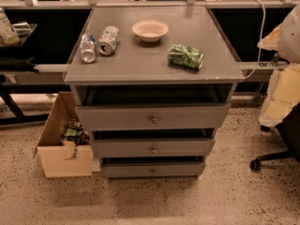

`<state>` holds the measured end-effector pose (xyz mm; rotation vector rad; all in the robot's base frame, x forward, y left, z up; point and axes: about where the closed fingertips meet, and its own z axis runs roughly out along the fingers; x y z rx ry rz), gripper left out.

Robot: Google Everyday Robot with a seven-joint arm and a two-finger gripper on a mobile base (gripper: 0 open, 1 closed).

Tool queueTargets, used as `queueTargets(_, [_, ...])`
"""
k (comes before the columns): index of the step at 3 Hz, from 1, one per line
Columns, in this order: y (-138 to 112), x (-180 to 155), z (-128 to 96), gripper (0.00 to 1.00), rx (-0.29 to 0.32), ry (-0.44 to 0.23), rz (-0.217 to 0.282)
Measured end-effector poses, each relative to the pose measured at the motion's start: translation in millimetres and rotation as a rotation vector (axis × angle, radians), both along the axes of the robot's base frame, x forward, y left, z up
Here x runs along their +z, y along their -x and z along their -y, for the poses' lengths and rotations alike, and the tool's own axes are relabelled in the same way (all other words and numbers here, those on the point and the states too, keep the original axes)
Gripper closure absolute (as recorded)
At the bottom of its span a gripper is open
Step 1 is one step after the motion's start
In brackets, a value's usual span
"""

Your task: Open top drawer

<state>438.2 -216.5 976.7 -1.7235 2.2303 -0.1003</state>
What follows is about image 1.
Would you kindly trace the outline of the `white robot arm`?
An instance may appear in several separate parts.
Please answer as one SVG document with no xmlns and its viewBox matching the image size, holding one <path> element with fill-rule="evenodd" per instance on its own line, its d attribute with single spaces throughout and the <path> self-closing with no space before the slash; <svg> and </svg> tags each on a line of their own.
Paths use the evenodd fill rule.
<svg viewBox="0 0 300 225">
<path fill-rule="evenodd" d="M 289 62 L 283 70 L 276 68 L 273 71 L 259 116 L 261 125 L 274 127 L 300 102 L 300 5 L 295 6 L 280 25 L 262 38 L 258 47 L 276 51 L 280 58 Z"/>
</svg>

